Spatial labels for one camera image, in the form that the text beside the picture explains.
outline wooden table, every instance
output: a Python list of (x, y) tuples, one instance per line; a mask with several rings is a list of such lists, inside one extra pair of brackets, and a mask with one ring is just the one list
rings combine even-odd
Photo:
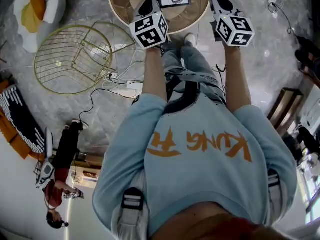
[[(141, 0), (109, 0), (114, 14), (125, 25), (133, 22), (134, 10)], [(177, 6), (162, 9), (168, 22), (168, 34), (182, 32), (195, 25), (209, 7), (209, 0), (191, 0), (188, 6)]]

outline white sneaker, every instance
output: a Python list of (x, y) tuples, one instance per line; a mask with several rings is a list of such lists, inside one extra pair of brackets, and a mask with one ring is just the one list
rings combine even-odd
[(188, 34), (184, 39), (184, 45), (185, 46), (192, 46), (196, 47), (197, 45), (197, 38), (194, 34)]

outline red top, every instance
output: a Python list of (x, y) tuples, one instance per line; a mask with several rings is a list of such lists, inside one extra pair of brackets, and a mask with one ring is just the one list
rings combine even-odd
[[(66, 183), (68, 175), (69, 175), (68, 168), (55, 169), (55, 172), (54, 172), (55, 181), (60, 181), (60, 182)], [(62, 204), (63, 189), (56, 188), (55, 181), (51, 180), (49, 182), (49, 184), (44, 189), (44, 194), (45, 194), (45, 199), (48, 202), (48, 204), (50, 206), (56, 208)]]

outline yellow cushion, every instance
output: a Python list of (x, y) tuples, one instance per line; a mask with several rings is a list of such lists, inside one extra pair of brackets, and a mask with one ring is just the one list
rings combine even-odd
[(30, 0), (36, 17), (43, 21), (46, 12), (46, 1), (45, 0)]
[(22, 10), (21, 23), (30, 33), (38, 32), (38, 28), (42, 20), (38, 19), (36, 13), (31, 5), (28, 3)]

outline backpack strap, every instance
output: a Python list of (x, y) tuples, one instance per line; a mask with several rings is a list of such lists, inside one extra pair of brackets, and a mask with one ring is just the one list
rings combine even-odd
[(265, 224), (272, 226), (287, 213), (288, 194), (286, 184), (275, 170), (268, 171), (269, 202)]
[(149, 208), (145, 202), (145, 170), (137, 172), (112, 213), (111, 231), (120, 240), (147, 240)]

